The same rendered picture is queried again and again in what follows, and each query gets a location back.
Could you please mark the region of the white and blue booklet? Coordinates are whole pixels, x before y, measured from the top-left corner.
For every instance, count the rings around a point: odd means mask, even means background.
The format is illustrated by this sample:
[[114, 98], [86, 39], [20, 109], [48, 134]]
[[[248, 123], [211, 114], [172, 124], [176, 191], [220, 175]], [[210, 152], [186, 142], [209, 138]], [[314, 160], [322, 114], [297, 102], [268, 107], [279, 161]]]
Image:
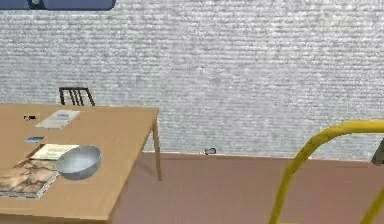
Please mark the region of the white and blue booklet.
[[76, 110], [57, 110], [49, 117], [36, 124], [35, 127], [45, 129], [62, 129], [67, 124], [72, 122], [79, 114], [80, 111]]

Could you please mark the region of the pale cream open book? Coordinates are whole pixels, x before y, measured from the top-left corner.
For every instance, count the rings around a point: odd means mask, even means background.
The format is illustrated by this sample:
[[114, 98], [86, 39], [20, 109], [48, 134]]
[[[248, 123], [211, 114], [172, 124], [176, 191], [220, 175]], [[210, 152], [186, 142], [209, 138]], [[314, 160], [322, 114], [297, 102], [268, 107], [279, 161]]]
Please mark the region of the pale cream open book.
[[76, 148], [76, 145], [40, 144], [28, 158], [35, 160], [57, 160], [65, 152]]

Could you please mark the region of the grey metal bowl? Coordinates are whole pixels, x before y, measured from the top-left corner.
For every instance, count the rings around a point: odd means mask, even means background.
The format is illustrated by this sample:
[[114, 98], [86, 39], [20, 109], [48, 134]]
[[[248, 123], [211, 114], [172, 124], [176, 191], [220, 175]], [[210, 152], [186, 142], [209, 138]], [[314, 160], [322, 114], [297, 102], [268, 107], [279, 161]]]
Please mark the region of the grey metal bowl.
[[56, 161], [59, 174], [71, 181], [91, 177], [100, 167], [102, 153], [95, 146], [78, 146], [65, 152]]

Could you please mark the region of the light wooden table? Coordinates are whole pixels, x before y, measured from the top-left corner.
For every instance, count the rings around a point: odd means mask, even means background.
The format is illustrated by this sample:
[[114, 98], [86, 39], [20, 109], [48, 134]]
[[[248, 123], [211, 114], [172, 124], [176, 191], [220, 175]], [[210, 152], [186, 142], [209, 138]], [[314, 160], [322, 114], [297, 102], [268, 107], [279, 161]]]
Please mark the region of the light wooden table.
[[[157, 138], [157, 108], [80, 107], [59, 130], [36, 128], [61, 105], [0, 103], [0, 170], [23, 160], [44, 136], [51, 144], [92, 145], [102, 151], [98, 171], [83, 181], [57, 178], [39, 199], [0, 197], [0, 224], [112, 224], [132, 167], [149, 136]], [[24, 116], [36, 116], [24, 120]]]

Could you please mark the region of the blue framed wall picture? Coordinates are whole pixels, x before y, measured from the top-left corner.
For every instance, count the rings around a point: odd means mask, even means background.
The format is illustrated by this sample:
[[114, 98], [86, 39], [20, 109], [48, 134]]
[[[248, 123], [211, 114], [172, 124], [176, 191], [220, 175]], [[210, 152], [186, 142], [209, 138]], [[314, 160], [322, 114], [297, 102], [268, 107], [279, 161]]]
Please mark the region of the blue framed wall picture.
[[0, 10], [108, 11], [117, 0], [0, 0]]

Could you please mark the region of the dark wooden chair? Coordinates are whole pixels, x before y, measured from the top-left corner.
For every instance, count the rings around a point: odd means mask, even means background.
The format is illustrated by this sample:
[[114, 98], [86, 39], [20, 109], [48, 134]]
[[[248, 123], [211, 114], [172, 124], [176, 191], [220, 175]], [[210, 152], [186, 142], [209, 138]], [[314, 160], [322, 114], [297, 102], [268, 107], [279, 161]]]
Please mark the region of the dark wooden chair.
[[90, 105], [91, 106], [95, 105], [93, 96], [87, 87], [60, 87], [59, 88], [59, 96], [60, 96], [60, 103], [62, 105], [65, 105], [65, 97], [64, 97], [65, 91], [67, 91], [69, 93], [71, 102], [74, 106], [84, 106], [85, 105], [85, 101], [83, 100], [83, 95], [82, 95], [83, 92], [86, 93]]

